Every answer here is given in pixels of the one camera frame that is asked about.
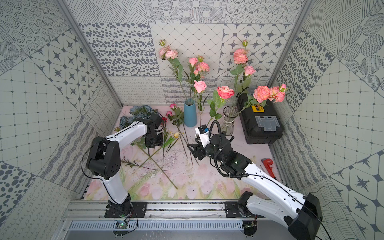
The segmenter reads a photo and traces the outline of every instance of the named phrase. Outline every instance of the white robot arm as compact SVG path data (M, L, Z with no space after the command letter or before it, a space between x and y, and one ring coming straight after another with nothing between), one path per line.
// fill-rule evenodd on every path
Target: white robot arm
M160 130L162 119L154 114L150 119L133 122L118 133L107 137L96 137L89 152L87 168L103 181L110 195L109 206L128 216L132 211L130 195L124 189L119 175L120 148L131 144L144 136L147 147L161 146L163 136ZM211 136L214 124L219 134ZM223 177L238 178L270 197L261 199L250 192L245 192L238 200L239 211L243 216L262 215L287 227L298 240L313 240L321 224L322 212L319 200L309 194L293 191L264 173L256 164L244 155L235 152L225 133L221 133L218 121L213 121L210 129L206 125L196 128L196 144L187 144L194 157L202 160L209 157Z

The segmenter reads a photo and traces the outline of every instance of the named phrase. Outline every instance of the red wrench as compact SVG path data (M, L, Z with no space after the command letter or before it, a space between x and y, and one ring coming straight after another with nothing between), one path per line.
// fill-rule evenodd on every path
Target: red wrench
M262 163L264 164L264 167L265 167L266 170L268 171L269 176L271 176L271 177L273 177L275 180L277 180L276 177L275 177L275 175L274 175L273 172L272 172L272 167L271 167L271 165L273 164L272 159L270 159L270 158L263 158L263 159L262 159Z

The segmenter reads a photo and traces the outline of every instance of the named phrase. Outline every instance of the table surface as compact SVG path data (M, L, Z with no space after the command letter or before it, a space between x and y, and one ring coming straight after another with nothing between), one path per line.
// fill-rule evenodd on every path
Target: table surface
M124 106L120 116L130 116L129 109L131 107L132 106ZM168 106L152 106L152 108L158 109L163 116L170 110ZM199 113L197 114L198 124L195 127L200 125ZM201 123L206 124L209 118L209 109L206 108L201 115ZM188 137L190 143L194 142L195 127L185 127L184 132L184 128L180 126L181 132ZM167 121L167 129L172 133L178 131L176 126L172 125L169 120ZM236 152L247 156L266 172L266 169L261 163L261 159L273 159L268 144L247 144L239 118L235 120L234 129L233 136L235 138L231 143L232 148ZM216 168L210 165L207 157L201 161L196 161L192 156L193 161L191 161L185 144L184 147L187 151L188 158L185 155L180 139L169 152L164 153L164 160L163 150L160 150L152 157L177 186L177 189L171 184L164 173L158 170L151 170L158 169L151 159L143 165L150 169L125 166L125 164L122 163L119 175L125 189L130 193L131 198L134 200L238 199L244 191L249 191L259 197L267 199L265 195L243 181L222 177ZM150 153L154 153L158 148L159 147L150 149ZM130 162L134 160L139 165L148 158L137 146L127 146L121 149L121 157L125 160L129 159ZM278 171L276 167L274 167L275 164L272 166L273 173L277 180L281 182ZM84 200L107 199L108 194L101 181L92 179L84 195Z

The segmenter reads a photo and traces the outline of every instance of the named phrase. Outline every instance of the yellow label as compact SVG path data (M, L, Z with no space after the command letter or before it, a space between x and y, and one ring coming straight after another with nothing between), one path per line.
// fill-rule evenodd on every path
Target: yellow label
M252 106L252 110L254 113L263 113L264 112L264 108L260 104L257 104L256 106Z

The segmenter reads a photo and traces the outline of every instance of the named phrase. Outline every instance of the black cable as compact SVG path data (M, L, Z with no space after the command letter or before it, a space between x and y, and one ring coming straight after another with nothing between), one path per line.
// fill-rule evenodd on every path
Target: black cable
M87 152L88 152L93 146L95 146L96 144L99 144L101 141L103 141L103 140L105 140L105 139L106 139L106 138L102 138L100 141L98 141L98 142L96 142L95 144L93 144L92 146L90 146L90 147L84 152L83 157L81 158L81 165L80 165L80 166L81 166L81 171L83 172L84 176L86 176L87 178L91 178L91 179L99 179L99 180L103 183L103 185L104 185L104 187L105 187L105 190L107 191L107 193L108 193L109 197L112 199L112 201L114 201L116 204L118 204L118 203L112 198L112 196L109 194L108 189L107 189L107 187L105 186L104 182L103 182L100 178L97 178L97 177L90 177L90 176L88 176L87 174L85 174L84 169L83 169L84 156L87 154Z
M284 192L286 192L286 193L288 194L288 196L290 196L294 202L295 202L295 201L298 202L298 203L301 204L303 207L305 207L310 213L312 213L312 215L319 221L319 223L320 223L320 224L322 225L322 227L324 228L325 232L326 232L327 235L328 235L328 238L329 238L330 240L332 240L332 239L331 239L331 236L329 235L329 233L328 233L327 229L325 228L324 224L323 224L323 223L321 222L321 220L316 216L316 214L315 214L314 212L312 212L312 210L309 209L307 206L305 206L304 204L302 204L299 200L295 199L295 198L293 197L293 195L291 195L291 194L290 194L287 190L285 190L282 186L280 186L279 184L277 184L277 183L276 183L275 181L273 181L272 179L266 178L266 177L261 176L261 175L255 175L255 174L248 174L248 175L249 175L249 176L260 177L260 178L262 178L262 179L267 179L267 180L273 182L274 184L276 184L279 188L281 188Z
M230 174L226 175L225 173L223 173L223 172L220 170L220 168L219 168L219 166L218 166L218 164L217 164L217 159L216 159L217 156L218 156L218 154L220 153L220 151L221 151L221 149L222 149L221 128L220 128L220 124L219 124L219 122L218 122L217 120L214 120L214 121L212 122L211 127L210 127L210 130L209 130L209 135L208 135L208 136L210 137L214 124L217 125L217 130L218 130L218 132L219 132L219 151L217 151L217 152L214 154L214 162L215 162L215 168L217 169L217 171L220 173L221 176L223 176L223 177L230 177L230 178L242 178L242 177L248 177L248 176L256 176L256 177L260 177L261 179L268 179L269 181L273 182L273 183L276 184L278 187L280 187L284 192L286 192L286 193L288 194L288 196L292 197L292 200L293 200L293 201L297 201L297 202L300 203L303 207L305 207L310 213L312 213L313 216L316 217L316 219L319 221L319 223L320 223L320 224L322 225L322 227L324 228L325 232L326 232L327 235L328 235L328 238L331 240L331 237L330 237L330 235L329 235L327 229L325 228L325 226L323 225L323 223L321 222L321 220L316 216L316 214L315 214L314 212L312 212L312 210L310 210L307 206L305 206L304 204L302 204L299 200L295 199L295 198L294 198L294 197L293 197L287 190L285 190L282 186L280 186L279 184L277 184L275 181L273 181L273 180L271 180L271 179L269 179L269 178L266 178L266 177L264 177L264 176L261 176L261 175L255 175L255 174L247 174L247 173L245 173L245 174L239 174L239 175L232 175L232 176L231 176Z

